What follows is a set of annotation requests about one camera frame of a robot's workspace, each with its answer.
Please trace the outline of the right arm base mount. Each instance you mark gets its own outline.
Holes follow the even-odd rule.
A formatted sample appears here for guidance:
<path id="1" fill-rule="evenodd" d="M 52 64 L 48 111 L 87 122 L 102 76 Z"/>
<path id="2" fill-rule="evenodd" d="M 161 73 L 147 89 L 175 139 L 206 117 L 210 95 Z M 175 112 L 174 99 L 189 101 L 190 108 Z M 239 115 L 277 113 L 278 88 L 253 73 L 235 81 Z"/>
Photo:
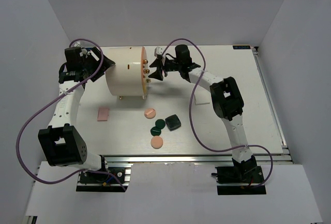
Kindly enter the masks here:
<path id="1" fill-rule="evenodd" d="M 211 174 L 217 182 L 219 196 L 265 195 L 262 168 L 254 156 L 241 163 L 232 160 L 232 166 L 216 167 Z"/>

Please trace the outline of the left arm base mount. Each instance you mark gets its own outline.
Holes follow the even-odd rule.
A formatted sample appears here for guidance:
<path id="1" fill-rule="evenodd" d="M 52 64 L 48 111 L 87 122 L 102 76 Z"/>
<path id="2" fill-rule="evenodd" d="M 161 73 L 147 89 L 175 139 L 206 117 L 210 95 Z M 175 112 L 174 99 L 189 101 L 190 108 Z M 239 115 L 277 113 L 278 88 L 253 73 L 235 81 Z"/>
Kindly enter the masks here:
<path id="1" fill-rule="evenodd" d="M 132 164 L 110 163 L 108 171 L 112 175 L 80 172 L 76 191 L 77 192 L 125 192 L 128 188 L 131 176 Z"/>

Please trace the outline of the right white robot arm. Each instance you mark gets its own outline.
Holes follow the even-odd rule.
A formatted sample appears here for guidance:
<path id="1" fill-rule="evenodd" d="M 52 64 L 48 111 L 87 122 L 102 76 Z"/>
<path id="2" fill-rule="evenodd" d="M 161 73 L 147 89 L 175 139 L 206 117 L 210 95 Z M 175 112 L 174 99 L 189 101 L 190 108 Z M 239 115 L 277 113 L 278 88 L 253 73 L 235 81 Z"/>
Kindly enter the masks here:
<path id="1" fill-rule="evenodd" d="M 222 120 L 229 136 L 233 161 L 234 180 L 249 183 L 257 169 L 256 159 L 248 145 L 243 127 L 244 101 L 233 77 L 221 78 L 205 70 L 205 67 L 192 61 L 187 45 L 180 44 L 175 47 L 175 57 L 167 58 L 161 47 L 154 50 L 155 60 L 150 65 L 156 71 L 149 75 L 152 79 L 162 81 L 168 72 L 177 71 L 180 76 L 207 90 L 211 95 L 215 114 Z"/>

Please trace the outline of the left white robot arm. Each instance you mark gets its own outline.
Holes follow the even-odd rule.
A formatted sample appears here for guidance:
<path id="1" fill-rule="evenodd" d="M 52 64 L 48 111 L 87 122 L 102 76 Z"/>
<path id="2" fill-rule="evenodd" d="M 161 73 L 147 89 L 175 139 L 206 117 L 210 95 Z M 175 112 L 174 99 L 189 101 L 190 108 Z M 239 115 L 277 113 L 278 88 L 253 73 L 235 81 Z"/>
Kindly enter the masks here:
<path id="1" fill-rule="evenodd" d="M 84 80 L 98 80 L 115 63 L 96 47 L 65 49 L 66 62 L 59 70 L 59 96 L 51 121 L 38 132 L 38 140 L 50 166 L 91 170 L 92 177 L 104 182 L 109 169 L 102 155 L 92 154 L 75 128 L 80 100 L 85 91 Z"/>

